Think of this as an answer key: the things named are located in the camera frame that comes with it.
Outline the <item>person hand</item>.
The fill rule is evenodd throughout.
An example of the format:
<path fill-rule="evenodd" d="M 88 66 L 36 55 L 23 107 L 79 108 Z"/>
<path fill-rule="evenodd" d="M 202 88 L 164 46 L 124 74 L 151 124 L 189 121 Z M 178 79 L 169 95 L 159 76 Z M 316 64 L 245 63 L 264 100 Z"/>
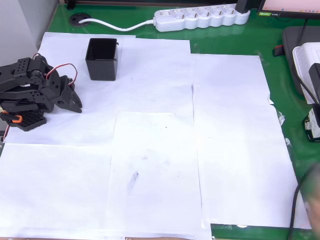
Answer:
<path fill-rule="evenodd" d="M 320 164 L 309 167 L 301 178 L 302 195 L 312 231 L 320 238 Z"/>

